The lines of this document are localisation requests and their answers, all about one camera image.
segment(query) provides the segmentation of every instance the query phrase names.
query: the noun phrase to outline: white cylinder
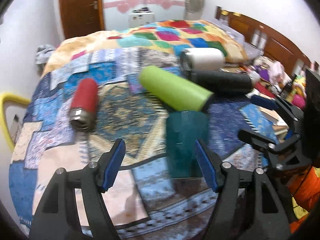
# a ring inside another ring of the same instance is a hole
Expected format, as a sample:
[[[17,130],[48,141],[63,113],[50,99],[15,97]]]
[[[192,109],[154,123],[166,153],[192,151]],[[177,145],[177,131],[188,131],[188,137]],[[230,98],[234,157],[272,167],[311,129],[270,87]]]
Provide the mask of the white cylinder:
[[[219,70],[225,64],[223,53],[215,48],[189,48],[183,54],[193,70]]]

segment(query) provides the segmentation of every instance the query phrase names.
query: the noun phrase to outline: colorful blanket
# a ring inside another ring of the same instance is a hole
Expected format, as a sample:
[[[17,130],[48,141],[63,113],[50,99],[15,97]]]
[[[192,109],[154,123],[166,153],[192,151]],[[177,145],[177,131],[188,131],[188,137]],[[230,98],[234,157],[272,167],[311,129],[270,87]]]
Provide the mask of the colorful blanket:
[[[226,61],[247,61],[244,48],[216,25],[204,20],[168,20],[125,31],[100,31],[65,40],[50,57],[43,75],[67,64],[74,57],[100,49],[141,47],[179,56],[191,47],[220,49]]]

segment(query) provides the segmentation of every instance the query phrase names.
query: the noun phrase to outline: bed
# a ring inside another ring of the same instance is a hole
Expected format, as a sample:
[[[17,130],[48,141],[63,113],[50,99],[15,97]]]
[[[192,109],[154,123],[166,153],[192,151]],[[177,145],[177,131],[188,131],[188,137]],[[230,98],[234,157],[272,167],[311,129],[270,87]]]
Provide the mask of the bed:
[[[26,233],[56,169],[82,169],[121,137],[126,155],[114,186],[103,194],[119,236],[191,239],[201,234],[217,194],[203,178],[171,180],[165,120],[172,109],[144,92],[137,78],[148,65],[181,75],[177,56],[189,47],[218,48],[231,64],[248,60],[239,42],[204,20],[101,31],[66,40],[57,48],[27,108],[9,168],[12,200]],[[89,133],[75,132],[68,111],[79,81],[88,77],[99,85],[97,125]],[[239,129],[255,126],[276,140],[271,124],[248,98],[220,98],[209,106],[208,115],[212,150],[240,169],[263,166],[261,153],[237,138]],[[76,190],[76,201],[83,232],[90,235],[81,190]]]
[[[226,21],[230,28],[244,36],[246,43],[262,49],[263,55],[271,60],[281,62],[288,75],[292,75],[297,65],[300,68],[310,67],[309,58],[292,41],[268,25],[246,15],[223,10],[219,6],[215,19]]]

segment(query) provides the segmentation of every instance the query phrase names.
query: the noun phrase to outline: red thermos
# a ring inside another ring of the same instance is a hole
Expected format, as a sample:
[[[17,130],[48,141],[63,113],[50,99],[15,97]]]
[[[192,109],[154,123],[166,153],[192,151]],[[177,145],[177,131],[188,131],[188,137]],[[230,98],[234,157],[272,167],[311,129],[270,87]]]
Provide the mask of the red thermos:
[[[81,80],[69,112],[71,126],[78,131],[93,127],[98,106],[98,85],[92,78]]]

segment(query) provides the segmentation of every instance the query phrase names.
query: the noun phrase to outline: teal tumbler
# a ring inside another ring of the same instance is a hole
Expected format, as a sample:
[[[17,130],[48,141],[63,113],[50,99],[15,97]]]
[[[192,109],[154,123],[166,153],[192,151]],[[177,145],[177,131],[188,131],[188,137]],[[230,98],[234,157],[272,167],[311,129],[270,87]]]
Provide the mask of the teal tumbler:
[[[166,120],[166,153],[172,179],[200,178],[196,140],[208,143],[208,117],[201,112],[174,112]]]

